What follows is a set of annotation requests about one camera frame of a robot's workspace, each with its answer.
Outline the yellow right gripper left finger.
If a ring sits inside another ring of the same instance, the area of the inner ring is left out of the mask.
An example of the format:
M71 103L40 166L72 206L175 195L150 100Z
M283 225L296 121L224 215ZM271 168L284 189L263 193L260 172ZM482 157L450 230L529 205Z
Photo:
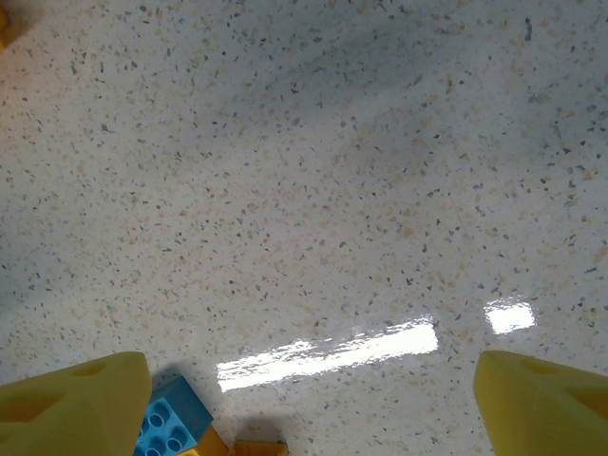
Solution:
M1 453L131 455L151 391L137 351L3 385Z

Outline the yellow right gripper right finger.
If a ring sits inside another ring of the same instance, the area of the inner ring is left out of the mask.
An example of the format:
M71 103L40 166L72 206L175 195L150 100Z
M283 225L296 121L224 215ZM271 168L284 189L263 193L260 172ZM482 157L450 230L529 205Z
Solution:
M605 455L607 377L508 351L485 351L474 395L497 455Z

